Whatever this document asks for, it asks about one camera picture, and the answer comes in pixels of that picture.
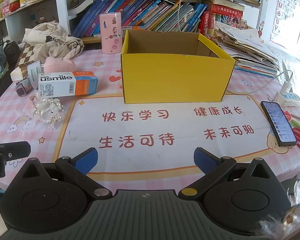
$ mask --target alphabet poster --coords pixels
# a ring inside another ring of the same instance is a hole
[[[278,0],[270,41],[289,48],[300,35],[300,0]]]
[[[201,173],[193,160],[197,147],[239,162],[289,150],[277,146],[251,95],[162,104],[124,104],[120,94],[81,97],[66,114],[54,158],[74,157],[90,147],[98,151],[89,175],[97,181]]]

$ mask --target silver screw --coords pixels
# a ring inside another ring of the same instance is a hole
[[[94,190],[94,195],[98,196],[98,197],[103,197],[106,196],[110,193],[110,191],[106,188],[97,188]]]

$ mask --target pink plush toy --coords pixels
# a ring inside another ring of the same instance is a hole
[[[43,69],[45,73],[55,73],[76,71],[77,67],[72,60],[47,57]]]

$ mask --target stack of papers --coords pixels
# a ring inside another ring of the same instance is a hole
[[[272,78],[277,75],[278,59],[262,43],[257,29],[238,30],[219,22],[217,27],[218,37],[215,41],[236,60],[235,69]]]

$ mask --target phone screen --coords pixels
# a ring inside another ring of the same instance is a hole
[[[291,126],[284,116],[280,106],[277,103],[263,102],[268,114],[271,117],[272,123],[282,142],[294,142],[296,137],[293,134]]]

